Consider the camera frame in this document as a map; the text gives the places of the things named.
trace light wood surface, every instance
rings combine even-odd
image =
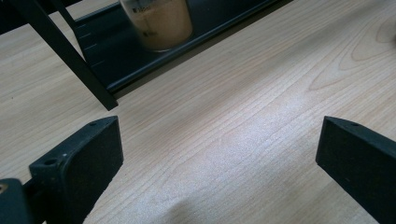
[[[119,116],[125,161],[86,223],[375,223],[315,155],[326,115],[396,139],[394,0],[296,0],[110,112],[30,26],[1,35],[0,52],[1,178],[27,181],[67,136]]]

